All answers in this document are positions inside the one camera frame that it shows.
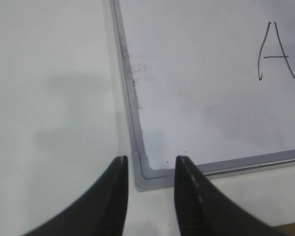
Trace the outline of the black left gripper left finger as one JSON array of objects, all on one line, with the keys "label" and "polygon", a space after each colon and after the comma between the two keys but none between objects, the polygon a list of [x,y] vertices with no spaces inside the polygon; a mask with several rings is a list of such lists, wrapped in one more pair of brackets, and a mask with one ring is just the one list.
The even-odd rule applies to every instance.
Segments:
[{"label": "black left gripper left finger", "polygon": [[127,214],[128,193],[128,158],[116,157],[81,197],[27,235],[120,236]]}]

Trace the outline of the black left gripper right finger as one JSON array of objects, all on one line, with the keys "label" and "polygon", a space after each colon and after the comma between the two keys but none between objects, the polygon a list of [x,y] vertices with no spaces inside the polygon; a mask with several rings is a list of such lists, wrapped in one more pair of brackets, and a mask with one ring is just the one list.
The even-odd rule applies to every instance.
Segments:
[{"label": "black left gripper right finger", "polygon": [[225,196],[187,156],[176,158],[174,203],[182,236],[293,236],[295,225],[271,227]]}]

